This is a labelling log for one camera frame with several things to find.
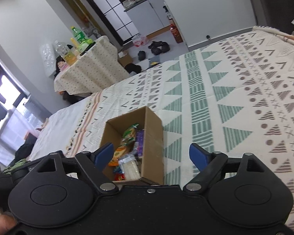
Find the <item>tablecloth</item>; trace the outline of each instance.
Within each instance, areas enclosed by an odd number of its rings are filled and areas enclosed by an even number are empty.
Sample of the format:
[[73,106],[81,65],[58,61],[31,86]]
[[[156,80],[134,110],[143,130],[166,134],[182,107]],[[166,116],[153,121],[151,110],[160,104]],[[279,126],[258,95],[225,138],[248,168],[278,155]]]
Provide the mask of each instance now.
[[57,75],[54,90],[70,95],[95,93],[128,77],[118,62],[117,48],[102,36],[78,61]]

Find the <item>cardboard box on floor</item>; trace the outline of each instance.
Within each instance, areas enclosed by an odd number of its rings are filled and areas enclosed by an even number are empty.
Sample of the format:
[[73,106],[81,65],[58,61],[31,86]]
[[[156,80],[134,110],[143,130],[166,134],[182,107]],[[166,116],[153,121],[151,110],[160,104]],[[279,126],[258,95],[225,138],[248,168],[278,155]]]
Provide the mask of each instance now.
[[[138,180],[113,181],[115,184],[147,185],[163,184],[163,128],[160,118],[148,107],[142,107],[106,122],[100,146],[111,142],[116,150],[123,133],[133,124],[138,123],[138,130],[144,129],[143,158],[141,178]],[[113,167],[104,171],[110,180],[114,180]]]
[[133,63],[133,58],[129,55],[127,51],[123,51],[124,56],[119,57],[118,56],[118,62],[123,66],[127,66],[129,63]]

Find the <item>white cabinet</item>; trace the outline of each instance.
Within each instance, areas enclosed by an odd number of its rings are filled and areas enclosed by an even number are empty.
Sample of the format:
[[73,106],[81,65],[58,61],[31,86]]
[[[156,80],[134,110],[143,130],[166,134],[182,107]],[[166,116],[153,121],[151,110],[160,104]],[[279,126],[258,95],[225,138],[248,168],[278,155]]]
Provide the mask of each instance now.
[[170,22],[166,16],[165,9],[163,8],[165,0],[148,0],[148,2],[154,8],[157,16],[163,24],[163,27],[169,26]]
[[140,34],[146,36],[170,25],[164,5],[164,0],[147,0],[126,13]]
[[148,1],[126,12],[141,35],[148,35],[163,28],[163,24]]

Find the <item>white bedding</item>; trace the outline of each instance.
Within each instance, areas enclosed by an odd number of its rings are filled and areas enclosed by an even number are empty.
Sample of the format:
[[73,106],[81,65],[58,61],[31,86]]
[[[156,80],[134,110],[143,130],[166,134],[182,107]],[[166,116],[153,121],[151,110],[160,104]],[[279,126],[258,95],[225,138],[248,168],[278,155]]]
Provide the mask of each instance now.
[[91,96],[53,114],[46,127],[41,131],[32,150],[29,160],[33,161],[51,152],[62,150],[66,154],[66,146],[74,134],[85,104]]
[[[108,119],[142,106],[162,120],[165,184],[184,186],[198,174],[188,152],[197,143],[230,157],[254,153],[294,197],[293,39],[257,30],[119,82],[54,114],[31,160],[93,152]],[[294,230],[294,205],[286,225]]]

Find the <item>person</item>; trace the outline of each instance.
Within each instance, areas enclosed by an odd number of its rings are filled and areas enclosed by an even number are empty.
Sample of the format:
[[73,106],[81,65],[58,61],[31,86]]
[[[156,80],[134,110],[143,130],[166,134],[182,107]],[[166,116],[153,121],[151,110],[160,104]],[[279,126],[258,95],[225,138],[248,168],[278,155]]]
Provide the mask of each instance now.
[[14,226],[16,226],[16,220],[12,216],[0,215],[0,235],[6,234]]

